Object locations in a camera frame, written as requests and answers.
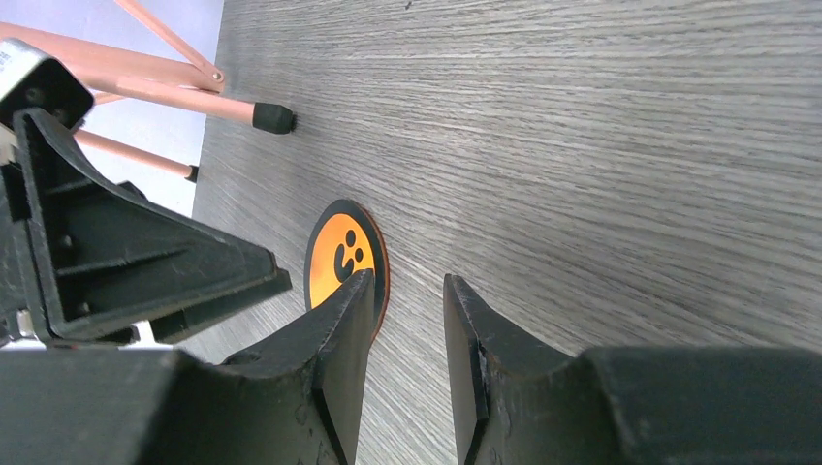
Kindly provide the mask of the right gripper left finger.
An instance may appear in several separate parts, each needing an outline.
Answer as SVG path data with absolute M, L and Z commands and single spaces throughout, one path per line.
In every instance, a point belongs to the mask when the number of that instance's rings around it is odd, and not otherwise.
M 351 464 L 374 278 L 220 364 L 183 351 L 1 355 L 5 464 Z

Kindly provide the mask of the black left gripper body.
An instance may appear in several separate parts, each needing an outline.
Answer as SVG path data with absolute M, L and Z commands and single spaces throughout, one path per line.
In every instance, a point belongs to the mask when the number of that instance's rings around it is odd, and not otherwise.
M 17 38 L 1 40 L 1 344 L 39 340 L 77 349 L 94 341 L 56 335 L 43 308 L 39 272 L 31 257 L 30 200 L 14 114 L 39 108 L 74 132 L 94 106 L 87 87 L 54 56 Z

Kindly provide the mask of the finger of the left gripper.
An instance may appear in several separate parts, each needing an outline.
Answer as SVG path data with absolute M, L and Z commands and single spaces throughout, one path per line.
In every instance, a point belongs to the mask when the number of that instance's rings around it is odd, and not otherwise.
M 290 289 L 271 251 L 110 182 L 41 109 L 13 125 L 31 257 L 56 335 L 123 344 L 147 321 L 172 344 Z

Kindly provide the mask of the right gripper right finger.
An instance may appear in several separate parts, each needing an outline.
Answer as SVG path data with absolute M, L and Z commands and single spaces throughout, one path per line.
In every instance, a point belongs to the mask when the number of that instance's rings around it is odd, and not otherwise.
M 443 312 L 461 464 L 817 464 L 821 356 L 612 346 L 566 355 L 449 274 Z

